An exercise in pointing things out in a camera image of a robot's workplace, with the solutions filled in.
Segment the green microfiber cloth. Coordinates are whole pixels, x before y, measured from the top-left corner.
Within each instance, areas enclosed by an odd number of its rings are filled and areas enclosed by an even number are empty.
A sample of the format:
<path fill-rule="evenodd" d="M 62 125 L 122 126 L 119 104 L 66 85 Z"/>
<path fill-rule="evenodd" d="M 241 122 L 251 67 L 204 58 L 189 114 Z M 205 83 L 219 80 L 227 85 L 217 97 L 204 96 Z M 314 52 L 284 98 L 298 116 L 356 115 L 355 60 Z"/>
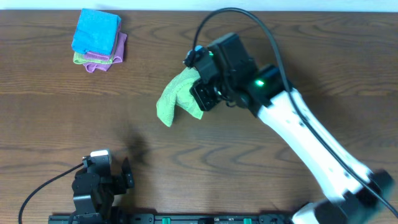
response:
<path fill-rule="evenodd" d="M 194 68 L 186 68 L 165 87 L 156 103 L 157 117 L 167 127 L 171 127 L 175 107 L 179 106 L 196 119 L 202 119 L 203 112 L 190 93 L 194 82 L 200 78 Z"/>

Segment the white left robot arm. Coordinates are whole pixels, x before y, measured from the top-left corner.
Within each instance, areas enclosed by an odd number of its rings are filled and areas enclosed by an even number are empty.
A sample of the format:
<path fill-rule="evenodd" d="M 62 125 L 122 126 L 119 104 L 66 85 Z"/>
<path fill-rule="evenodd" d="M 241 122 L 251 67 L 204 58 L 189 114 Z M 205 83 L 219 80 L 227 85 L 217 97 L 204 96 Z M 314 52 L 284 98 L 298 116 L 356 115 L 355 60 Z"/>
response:
<path fill-rule="evenodd" d="M 75 174 L 72 183 L 74 215 L 69 221 L 77 223 L 127 223 L 127 215 L 113 206 L 114 197 L 127 193 L 134 187 L 129 160 L 125 158 L 121 173 L 111 173 L 108 155 L 88 156 L 83 159 L 83 168 Z"/>

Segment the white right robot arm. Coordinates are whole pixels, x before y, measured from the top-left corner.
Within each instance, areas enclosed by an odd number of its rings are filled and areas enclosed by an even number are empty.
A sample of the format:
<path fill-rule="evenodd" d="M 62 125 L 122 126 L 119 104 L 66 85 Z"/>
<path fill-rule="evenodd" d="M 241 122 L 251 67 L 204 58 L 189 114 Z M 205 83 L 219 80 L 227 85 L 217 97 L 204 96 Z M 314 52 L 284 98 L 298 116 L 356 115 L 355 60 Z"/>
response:
<path fill-rule="evenodd" d="M 249 110 L 298 155 L 325 199 L 304 205 L 292 223 L 367 223 L 388 207 L 394 185 L 384 170 L 373 172 L 323 127 L 281 66 L 259 68 L 235 33 L 207 47 L 195 46 L 185 65 L 199 73 L 190 93 L 202 111 L 220 101 Z"/>

